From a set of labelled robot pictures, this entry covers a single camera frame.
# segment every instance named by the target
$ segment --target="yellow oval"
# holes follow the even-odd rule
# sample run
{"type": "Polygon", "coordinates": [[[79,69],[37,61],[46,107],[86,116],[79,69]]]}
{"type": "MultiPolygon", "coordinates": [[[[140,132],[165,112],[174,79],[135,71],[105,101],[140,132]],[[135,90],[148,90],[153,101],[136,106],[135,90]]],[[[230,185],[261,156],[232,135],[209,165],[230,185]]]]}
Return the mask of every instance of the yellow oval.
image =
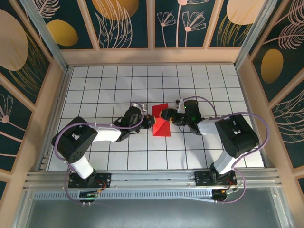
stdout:
{"type": "Polygon", "coordinates": [[[283,55],[279,50],[268,50],[262,60],[262,79],[268,84],[271,84],[276,81],[283,69],[283,63],[283,55]]]}
{"type": "Polygon", "coordinates": [[[2,9],[0,21],[0,66],[20,70],[28,58],[27,34],[15,18],[2,9]]]}
{"type": "Polygon", "coordinates": [[[227,4],[228,19],[238,25],[255,22],[265,0],[229,0],[227,4]]]}
{"type": "Polygon", "coordinates": [[[47,24],[47,28],[56,43],[62,46],[70,47],[78,41],[78,35],[75,29],[63,20],[52,20],[47,24]]]}
{"type": "Polygon", "coordinates": [[[124,8],[126,9],[130,17],[136,13],[139,5],[138,0],[92,0],[92,2],[96,10],[102,16],[110,20],[124,19],[124,15],[122,15],[121,12],[119,12],[118,10],[117,2],[122,8],[122,11],[124,10],[124,8]]]}

